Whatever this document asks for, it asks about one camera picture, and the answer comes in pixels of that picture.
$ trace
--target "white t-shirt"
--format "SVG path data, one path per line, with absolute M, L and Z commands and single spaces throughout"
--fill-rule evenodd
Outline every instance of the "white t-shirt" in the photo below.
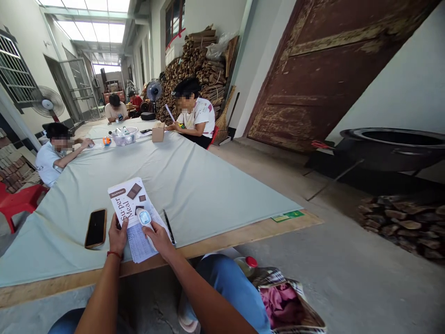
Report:
M 213 110 L 213 105 L 209 100 L 198 97 L 193 107 L 193 112 L 190 114 L 187 112 L 180 114 L 176 121 L 183 123 L 185 128 L 190 130 L 195 129 L 196 124 L 205 123 L 203 135 L 212 138 L 213 130 L 215 129 L 215 111 Z
M 55 166 L 54 161 L 63 158 L 65 155 L 66 152 L 56 151 L 50 141 L 37 152 L 36 166 L 38 174 L 48 187 L 52 187 L 60 173 L 64 171 L 63 168 Z
M 117 117 L 119 114 L 122 114 L 122 116 L 128 116 L 128 110 L 124 103 L 121 102 L 121 106 L 119 109 L 115 110 L 111 104 L 107 103 L 105 106 L 105 117 Z

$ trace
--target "pink fabric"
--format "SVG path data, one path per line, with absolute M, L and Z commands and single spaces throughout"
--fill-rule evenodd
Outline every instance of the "pink fabric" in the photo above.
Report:
M 283 283 L 276 287 L 263 288 L 260 289 L 260 294 L 272 329 L 301 324 L 305 310 L 290 284 Z

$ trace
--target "broom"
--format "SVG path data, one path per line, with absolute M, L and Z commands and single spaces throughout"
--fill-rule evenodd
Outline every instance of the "broom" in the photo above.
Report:
M 219 132 L 215 138 L 216 143 L 220 143 L 227 138 L 226 115 L 227 115 L 227 109 L 229 109 L 230 101 L 232 100 L 233 93 L 235 93 L 235 88 L 236 86 L 232 86 L 232 89 L 230 90 L 229 99 L 227 100 L 227 103 L 224 107 L 224 111 L 222 112 L 221 116 L 219 116 L 218 120 L 215 123 L 215 125 L 219 128 Z

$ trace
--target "cast iron pot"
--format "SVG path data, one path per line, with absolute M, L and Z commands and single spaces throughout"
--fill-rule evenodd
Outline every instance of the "cast iron pot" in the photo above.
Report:
M 396 128 L 358 128 L 340 132 L 335 155 L 363 162 L 361 168 L 408 172 L 427 168 L 445 157 L 445 135 Z

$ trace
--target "rusty door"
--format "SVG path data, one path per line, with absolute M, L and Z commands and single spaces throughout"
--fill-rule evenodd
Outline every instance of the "rusty door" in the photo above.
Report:
M 312 151 L 311 141 L 326 138 L 438 2 L 297 0 L 248 137 Z

